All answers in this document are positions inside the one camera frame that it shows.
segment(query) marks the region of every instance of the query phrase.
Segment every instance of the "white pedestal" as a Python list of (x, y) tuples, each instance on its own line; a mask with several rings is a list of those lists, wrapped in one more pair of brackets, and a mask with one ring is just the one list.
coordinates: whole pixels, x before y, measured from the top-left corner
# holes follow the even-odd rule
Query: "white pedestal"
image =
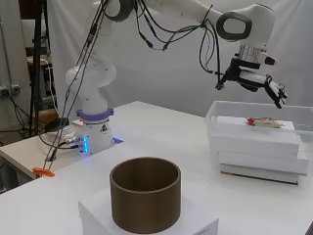
[[(112, 220), (111, 194), (106, 189), (79, 202), (83, 235), (127, 235)], [(182, 211), (178, 221), (158, 235), (217, 235), (218, 218), (182, 196)]]

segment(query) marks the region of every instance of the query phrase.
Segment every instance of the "white backdrop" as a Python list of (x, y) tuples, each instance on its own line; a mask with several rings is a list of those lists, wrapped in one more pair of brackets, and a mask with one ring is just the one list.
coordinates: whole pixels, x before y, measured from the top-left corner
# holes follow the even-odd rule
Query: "white backdrop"
[[(75, 65), (85, 38), (84, 28), (92, 0), (50, 0), (48, 5), (52, 42), (54, 75), (60, 108), (66, 92), (65, 74)], [(203, 0), (214, 4), (220, 11), (235, 10), (255, 0)], [(275, 68), (264, 67), (277, 83), (284, 83), (290, 95), (288, 104), (313, 106), (313, 1), (312, 0), (259, 0), (272, 7), (276, 15), (268, 52), (279, 63)], [(177, 29), (194, 24), (182, 19), (156, 14), (164, 27)], [(157, 47), (149, 30), (144, 33)], [(222, 91), (214, 89), (216, 76), (205, 73), (199, 64), (202, 31), (196, 31), (169, 47), (166, 52), (153, 51), (140, 38), (135, 18), (113, 24), (112, 47), (108, 56), (117, 69), (116, 80), (103, 90), (111, 107), (132, 101), (205, 116), (214, 100), (272, 103), (264, 90), (251, 93), (239, 84), (227, 82)], [(238, 52), (239, 43), (221, 40), (221, 68), (228, 68), (231, 58)], [(215, 70), (216, 61), (210, 66)]]

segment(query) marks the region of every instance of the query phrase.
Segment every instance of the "white wall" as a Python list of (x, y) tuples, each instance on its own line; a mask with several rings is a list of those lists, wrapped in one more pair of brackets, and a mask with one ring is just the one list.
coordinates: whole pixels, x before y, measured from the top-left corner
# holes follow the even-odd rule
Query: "white wall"
[[(61, 107), (67, 89), (65, 74), (78, 57), (86, 18), (90, 12), (90, 1), (49, 2), (52, 54)], [(227, 11), (248, 6), (255, 0), (203, 2), (208, 5), (213, 2), (218, 10)], [(268, 51), (279, 60), (279, 64), (275, 68), (264, 68), (264, 73), (272, 74), (276, 82), (285, 84), (290, 94), (290, 105), (312, 106), (312, 0), (258, 2), (272, 7), (277, 18)], [(164, 15), (156, 15), (156, 20), (173, 29), (194, 24)], [(153, 40), (144, 23), (143, 31), (157, 47), (159, 44)], [(168, 38), (168, 35), (161, 32), (160, 37)], [(135, 19), (114, 23), (112, 47), (108, 56), (116, 66), (117, 78), (104, 89), (103, 95), (112, 107), (139, 100), (199, 116), (206, 114), (214, 100), (272, 103), (264, 90), (254, 94), (234, 82), (227, 82), (222, 91), (215, 90), (216, 76), (205, 73), (199, 64), (201, 37), (202, 32), (197, 31), (171, 45), (166, 52), (152, 51), (138, 35)], [(221, 41), (222, 71), (228, 68), (238, 49), (238, 42)], [(211, 69), (215, 69), (215, 63), (215, 60), (211, 62)]]
[[(0, 17), (3, 22), (4, 35), (0, 34), (0, 84), (10, 86), (7, 62), (4, 54), (2, 37), (4, 36), (9, 58), (12, 80), (18, 84), (22, 92), (15, 97), (21, 108), (29, 109), (29, 74), (26, 63), (26, 53), (22, 38), (22, 24), (18, 0), (1, 0)], [(8, 126), (18, 121), (15, 118), (12, 103), (0, 99), (0, 127)]]

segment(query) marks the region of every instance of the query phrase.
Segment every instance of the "red object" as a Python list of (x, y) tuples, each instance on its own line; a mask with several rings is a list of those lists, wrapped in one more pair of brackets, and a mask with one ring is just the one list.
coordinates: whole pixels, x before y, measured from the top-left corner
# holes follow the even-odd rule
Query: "red object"
[(48, 177), (54, 177), (55, 173), (50, 171), (49, 169), (44, 169), (44, 168), (38, 168), (35, 167), (32, 169), (32, 172), (34, 174), (43, 174), (43, 175), (47, 175)]
[(273, 121), (274, 119), (271, 118), (271, 117), (258, 117), (258, 118), (252, 117), (252, 118), (247, 118), (246, 120), (247, 120), (246, 123), (247, 123), (248, 125), (255, 125), (255, 121), (256, 121), (256, 120), (261, 120), (261, 121)]

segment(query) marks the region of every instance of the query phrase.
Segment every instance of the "tripod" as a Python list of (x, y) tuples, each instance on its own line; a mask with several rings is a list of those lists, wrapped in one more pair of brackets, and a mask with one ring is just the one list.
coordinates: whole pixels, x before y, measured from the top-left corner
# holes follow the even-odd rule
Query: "tripod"
[(35, 110), (34, 136), (39, 134), (39, 106), (40, 106), (40, 48), (41, 48), (41, 17), (44, 13), (48, 45), (50, 47), (47, 0), (35, 1), (35, 31), (34, 31), (34, 71), (31, 75), (31, 95), (30, 95), (30, 114), (29, 114), (29, 137), (32, 136), (32, 118)]

